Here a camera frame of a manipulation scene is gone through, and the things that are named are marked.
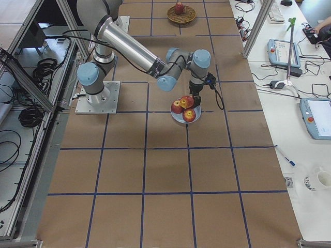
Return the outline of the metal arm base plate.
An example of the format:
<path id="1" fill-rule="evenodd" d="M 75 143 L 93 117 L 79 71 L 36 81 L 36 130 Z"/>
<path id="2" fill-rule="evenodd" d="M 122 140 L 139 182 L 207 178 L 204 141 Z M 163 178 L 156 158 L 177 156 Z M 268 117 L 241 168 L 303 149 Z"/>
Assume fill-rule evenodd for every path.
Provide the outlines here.
<path id="1" fill-rule="evenodd" d="M 82 86 L 76 105 L 76 114 L 116 114 L 120 81 L 103 81 L 104 89 L 97 95 L 88 94 Z"/>

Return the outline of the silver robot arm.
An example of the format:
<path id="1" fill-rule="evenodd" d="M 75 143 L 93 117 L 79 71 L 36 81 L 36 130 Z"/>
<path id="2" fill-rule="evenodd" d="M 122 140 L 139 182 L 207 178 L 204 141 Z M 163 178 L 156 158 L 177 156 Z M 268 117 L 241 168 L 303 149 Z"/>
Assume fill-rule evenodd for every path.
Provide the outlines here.
<path id="1" fill-rule="evenodd" d="M 190 71 L 190 94 L 194 105 L 201 102 L 200 91 L 205 85 L 216 89 L 216 78 L 208 72 L 211 55 L 205 49 L 188 52 L 180 48 L 169 48 L 163 61 L 118 24 L 119 7 L 122 1 L 77 1 L 78 16 L 94 35 L 96 43 L 119 52 L 140 71 L 157 79 L 158 87 L 171 91 L 184 69 Z"/>

